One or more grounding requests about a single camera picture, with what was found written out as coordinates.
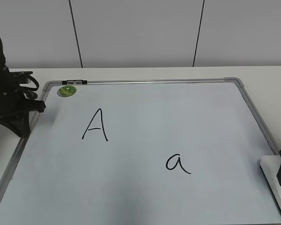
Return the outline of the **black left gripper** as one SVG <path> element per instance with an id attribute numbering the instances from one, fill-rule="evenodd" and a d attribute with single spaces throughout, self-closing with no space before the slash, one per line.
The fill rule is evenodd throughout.
<path id="1" fill-rule="evenodd" d="M 0 125 L 5 126 L 18 137 L 30 135 L 29 113 L 44 112 L 45 103 L 36 100 L 39 83 L 33 77 L 25 77 L 32 81 L 34 88 L 19 85 L 18 80 L 0 78 Z"/>

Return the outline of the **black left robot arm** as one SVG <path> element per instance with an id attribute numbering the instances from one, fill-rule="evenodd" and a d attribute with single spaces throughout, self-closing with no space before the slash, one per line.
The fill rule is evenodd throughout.
<path id="1" fill-rule="evenodd" d="M 45 110 L 44 101 L 37 100 L 39 83 L 32 74 L 32 71 L 9 71 L 0 38 L 0 125 L 18 137 L 30 134 L 29 113 Z"/>

